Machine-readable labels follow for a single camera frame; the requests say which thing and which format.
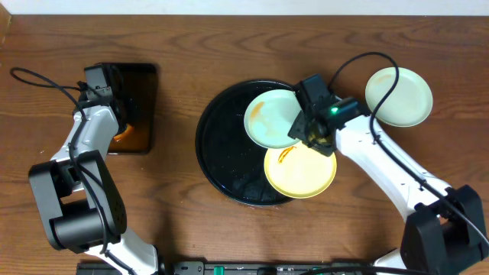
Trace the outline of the yellow plate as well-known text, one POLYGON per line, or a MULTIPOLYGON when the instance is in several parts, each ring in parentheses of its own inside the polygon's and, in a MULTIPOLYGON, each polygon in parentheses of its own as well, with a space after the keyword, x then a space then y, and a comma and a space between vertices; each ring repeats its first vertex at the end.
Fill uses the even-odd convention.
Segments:
POLYGON ((268 149, 264 172, 271 186, 293 199, 308 199, 325 191, 337 171, 335 154, 323 155, 302 143, 268 149))

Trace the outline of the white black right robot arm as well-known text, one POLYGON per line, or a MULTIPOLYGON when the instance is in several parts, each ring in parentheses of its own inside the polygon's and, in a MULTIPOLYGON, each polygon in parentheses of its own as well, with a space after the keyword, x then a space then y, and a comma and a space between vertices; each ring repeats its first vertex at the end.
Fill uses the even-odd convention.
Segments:
POLYGON ((301 100, 289 136, 325 154, 338 151, 384 191, 405 221, 400 248, 378 258, 377 274, 459 274, 488 256, 480 196, 429 173, 353 98, 301 100))

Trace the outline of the orange green sponge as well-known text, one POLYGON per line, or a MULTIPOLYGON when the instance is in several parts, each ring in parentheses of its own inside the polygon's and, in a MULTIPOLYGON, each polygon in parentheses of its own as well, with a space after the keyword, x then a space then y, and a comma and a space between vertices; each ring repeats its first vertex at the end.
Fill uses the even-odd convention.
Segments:
POLYGON ((128 135, 130 135, 134 131, 134 127, 130 124, 126 124, 125 130, 122 133, 117 134, 113 137, 114 142, 119 142, 124 140, 128 135))

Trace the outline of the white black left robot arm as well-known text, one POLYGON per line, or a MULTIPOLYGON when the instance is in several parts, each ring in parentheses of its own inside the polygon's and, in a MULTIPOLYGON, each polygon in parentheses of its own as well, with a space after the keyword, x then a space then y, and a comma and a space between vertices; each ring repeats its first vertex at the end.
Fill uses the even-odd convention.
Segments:
POLYGON ((157 249, 128 227, 105 164, 111 142, 125 127, 119 91, 107 82, 80 87, 64 145, 28 173, 48 243, 98 257, 122 274, 157 274, 157 249))

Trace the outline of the light green plate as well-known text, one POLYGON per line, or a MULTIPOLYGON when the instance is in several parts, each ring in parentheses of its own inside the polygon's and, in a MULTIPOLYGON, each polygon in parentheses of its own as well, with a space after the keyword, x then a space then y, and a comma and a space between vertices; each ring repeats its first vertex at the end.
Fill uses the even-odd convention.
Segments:
POLYGON ((298 143, 288 133, 301 107, 293 91, 274 89, 254 98, 244 113, 244 129, 258 146, 281 149, 298 143))
MULTIPOLYGON (((371 111, 393 85, 394 67, 377 71, 365 88, 365 99, 371 111)), ((381 105, 376 118, 396 127, 412 127, 423 122, 432 111, 432 91, 418 74, 399 68, 399 79, 393 92, 381 105)))

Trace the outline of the light green plate top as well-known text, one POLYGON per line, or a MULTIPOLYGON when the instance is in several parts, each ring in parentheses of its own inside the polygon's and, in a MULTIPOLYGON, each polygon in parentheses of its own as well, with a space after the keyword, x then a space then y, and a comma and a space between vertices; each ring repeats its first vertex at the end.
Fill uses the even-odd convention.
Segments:
POLYGON ((298 143, 288 133, 301 107, 293 91, 274 89, 254 98, 244 113, 244 129, 258 146, 281 149, 298 143))

